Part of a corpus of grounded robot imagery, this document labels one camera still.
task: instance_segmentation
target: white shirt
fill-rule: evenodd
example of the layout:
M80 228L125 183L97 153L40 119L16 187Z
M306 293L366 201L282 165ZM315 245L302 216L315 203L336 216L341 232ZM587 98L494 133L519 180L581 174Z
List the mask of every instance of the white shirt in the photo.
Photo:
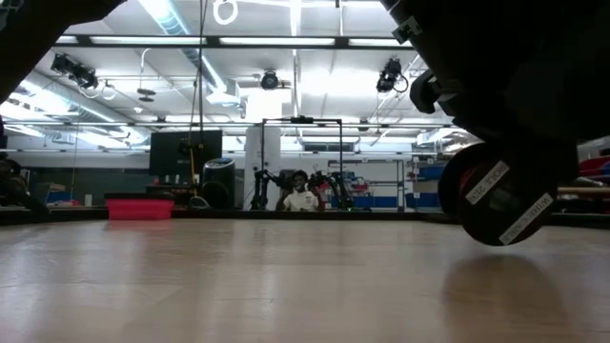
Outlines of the white shirt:
M290 209L291 212L312 212L318 206L317 197L309 191L294 192L284 199L284 209Z

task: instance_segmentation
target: red box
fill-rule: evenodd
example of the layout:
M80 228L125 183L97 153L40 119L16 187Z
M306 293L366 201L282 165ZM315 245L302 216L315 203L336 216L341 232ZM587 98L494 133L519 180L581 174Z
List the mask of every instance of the red box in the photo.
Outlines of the red box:
M173 199L106 195L110 220L163 220L172 218Z

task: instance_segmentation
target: wooden floor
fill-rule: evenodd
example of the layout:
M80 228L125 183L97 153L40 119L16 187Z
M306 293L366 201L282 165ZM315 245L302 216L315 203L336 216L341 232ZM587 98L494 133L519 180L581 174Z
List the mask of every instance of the wooden floor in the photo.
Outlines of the wooden floor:
M418 222L0 232L2 343L610 342L610 232L487 248Z

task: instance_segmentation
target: speaker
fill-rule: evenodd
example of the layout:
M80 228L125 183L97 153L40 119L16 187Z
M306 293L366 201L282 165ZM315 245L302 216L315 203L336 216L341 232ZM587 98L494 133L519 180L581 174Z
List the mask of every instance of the speaker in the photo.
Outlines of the speaker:
M206 162L202 181L202 197L212 208L232 210L235 207L235 161L223 157Z

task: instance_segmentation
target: television screen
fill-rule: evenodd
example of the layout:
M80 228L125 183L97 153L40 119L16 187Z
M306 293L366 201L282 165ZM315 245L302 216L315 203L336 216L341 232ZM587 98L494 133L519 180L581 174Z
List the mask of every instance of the television screen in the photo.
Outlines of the television screen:
M156 132L151 136L150 175L190 175L191 155L188 147L189 133ZM194 172L201 174L204 164L222 157L222 131L191 132L191 145L204 144L204 149L193 149Z

